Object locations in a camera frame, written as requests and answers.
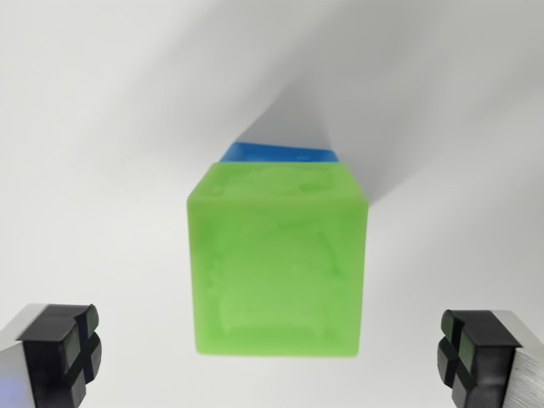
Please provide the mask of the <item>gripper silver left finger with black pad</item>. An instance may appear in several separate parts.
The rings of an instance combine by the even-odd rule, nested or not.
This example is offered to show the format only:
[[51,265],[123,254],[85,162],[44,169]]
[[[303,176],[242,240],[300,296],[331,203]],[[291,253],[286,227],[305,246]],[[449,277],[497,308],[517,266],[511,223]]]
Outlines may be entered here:
[[31,303],[1,330],[2,407],[78,407],[99,371],[99,314]]

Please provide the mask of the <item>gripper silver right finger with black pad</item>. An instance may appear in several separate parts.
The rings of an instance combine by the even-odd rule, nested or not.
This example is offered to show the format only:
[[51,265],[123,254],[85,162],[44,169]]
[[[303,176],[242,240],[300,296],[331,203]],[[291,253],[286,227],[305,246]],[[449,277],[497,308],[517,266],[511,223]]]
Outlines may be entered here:
[[441,330],[437,366],[455,406],[543,406],[543,342],[515,313],[447,309]]

